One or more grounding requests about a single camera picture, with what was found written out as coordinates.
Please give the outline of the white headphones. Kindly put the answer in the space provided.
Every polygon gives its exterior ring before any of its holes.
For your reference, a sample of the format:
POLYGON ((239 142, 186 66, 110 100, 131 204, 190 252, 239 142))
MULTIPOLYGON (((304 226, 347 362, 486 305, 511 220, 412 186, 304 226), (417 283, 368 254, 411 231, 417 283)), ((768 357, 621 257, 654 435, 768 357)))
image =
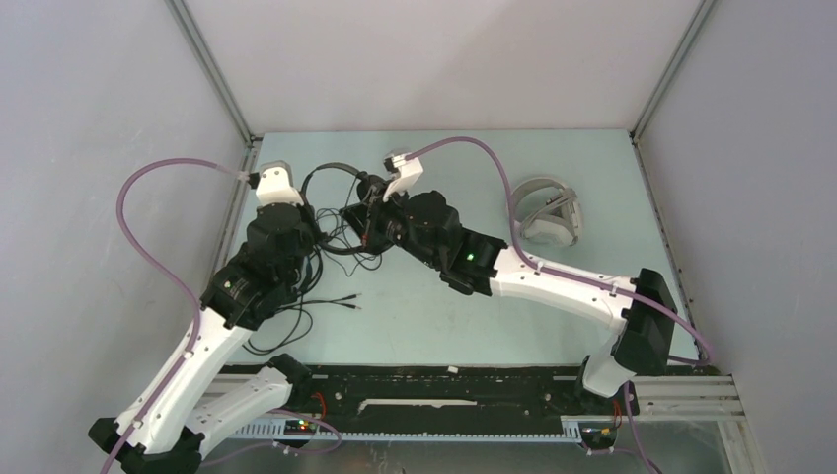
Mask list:
POLYGON ((534 177, 517 185, 510 195, 513 207, 512 235, 530 242, 570 247, 578 243, 583 231, 583 218, 576 191, 553 177, 534 177), (522 215, 521 203, 538 192, 551 190, 543 204, 522 215))

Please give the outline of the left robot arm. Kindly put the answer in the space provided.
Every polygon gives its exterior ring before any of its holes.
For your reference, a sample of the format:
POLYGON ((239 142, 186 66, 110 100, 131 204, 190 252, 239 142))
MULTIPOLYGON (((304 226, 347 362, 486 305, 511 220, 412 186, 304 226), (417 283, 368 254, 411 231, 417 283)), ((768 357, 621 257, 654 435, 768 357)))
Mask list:
POLYGON ((211 279, 182 341, 151 384, 115 418, 89 430, 107 454, 102 468, 125 473, 194 473, 226 438, 273 409, 300 411, 311 371, 288 354, 271 358, 237 388, 202 397, 230 356, 268 319, 298 300, 317 231, 301 201, 261 205, 238 253, 211 279))

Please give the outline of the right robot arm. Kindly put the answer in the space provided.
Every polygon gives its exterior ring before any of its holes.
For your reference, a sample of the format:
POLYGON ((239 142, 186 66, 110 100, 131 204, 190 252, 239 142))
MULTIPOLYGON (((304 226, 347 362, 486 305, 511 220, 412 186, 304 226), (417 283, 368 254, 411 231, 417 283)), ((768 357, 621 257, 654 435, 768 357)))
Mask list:
POLYGON ((464 295, 511 297, 580 316, 610 332, 602 349, 582 365, 573 397, 598 413, 635 376, 666 373, 675 309, 662 275, 609 276, 518 253, 504 240, 464 227, 458 211, 439 192, 384 198, 375 193, 340 211, 363 251, 392 247, 438 272, 464 295))

